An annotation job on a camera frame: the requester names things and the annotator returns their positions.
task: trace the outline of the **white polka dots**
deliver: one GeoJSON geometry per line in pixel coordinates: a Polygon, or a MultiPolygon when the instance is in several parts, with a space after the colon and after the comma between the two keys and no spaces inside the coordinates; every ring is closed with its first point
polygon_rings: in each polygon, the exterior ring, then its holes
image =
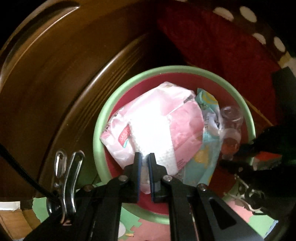
{"type": "Polygon", "coordinates": [[[217,7],[214,9],[213,11],[215,14],[229,20],[229,21],[232,21],[234,19],[232,13],[227,10],[226,8],[223,8],[223,7],[217,7]]]}
{"type": "Polygon", "coordinates": [[[283,42],[278,37],[274,37],[274,45],[282,53],[285,52],[285,50],[286,50],[285,45],[283,44],[283,42]]]}
{"type": "Polygon", "coordinates": [[[251,9],[249,9],[248,7],[245,7],[245,6],[241,6],[239,8],[240,12],[241,12],[241,15],[249,20],[250,22],[252,23],[255,23],[257,22],[257,17],[256,15],[253,13],[253,11],[251,9]]]}
{"type": "Polygon", "coordinates": [[[252,36],[256,38],[261,44],[266,44],[266,40],[262,34],[254,33],[252,36]]]}

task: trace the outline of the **pink plastic bag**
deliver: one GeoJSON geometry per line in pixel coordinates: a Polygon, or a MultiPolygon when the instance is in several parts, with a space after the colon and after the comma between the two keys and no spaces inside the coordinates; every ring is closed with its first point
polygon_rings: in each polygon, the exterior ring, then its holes
{"type": "Polygon", "coordinates": [[[166,116],[178,170],[202,144],[204,120],[191,90],[164,82],[119,109],[109,120],[100,139],[116,162],[124,168],[133,163],[135,148],[128,123],[133,116],[149,112],[166,116]]]}

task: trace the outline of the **clear glass jar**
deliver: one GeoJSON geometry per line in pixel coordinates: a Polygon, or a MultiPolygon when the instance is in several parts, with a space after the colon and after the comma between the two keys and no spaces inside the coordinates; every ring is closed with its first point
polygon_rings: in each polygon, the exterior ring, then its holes
{"type": "Polygon", "coordinates": [[[220,109],[220,115],[222,122],[220,140],[223,142],[221,147],[222,159],[232,160],[233,155],[239,150],[244,116],[237,106],[223,107],[220,109]]]}

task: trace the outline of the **red logo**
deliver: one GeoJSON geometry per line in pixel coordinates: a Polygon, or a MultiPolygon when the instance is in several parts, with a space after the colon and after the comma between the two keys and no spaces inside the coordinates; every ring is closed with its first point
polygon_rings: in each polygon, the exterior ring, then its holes
{"type": "Polygon", "coordinates": [[[129,125],[127,125],[118,137],[118,142],[120,143],[120,145],[125,147],[125,142],[128,139],[128,137],[130,136],[130,134],[131,134],[131,130],[129,128],[129,125]]]}

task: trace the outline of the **red cloth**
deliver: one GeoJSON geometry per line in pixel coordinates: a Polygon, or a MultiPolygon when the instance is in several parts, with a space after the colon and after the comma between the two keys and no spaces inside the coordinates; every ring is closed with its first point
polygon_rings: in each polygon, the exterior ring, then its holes
{"type": "Polygon", "coordinates": [[[158,5],[157,24],[190,64],[230,82],[276,124],[271,73],[280,67],[258,40],[210,11],[177,1],[158,5]]]}

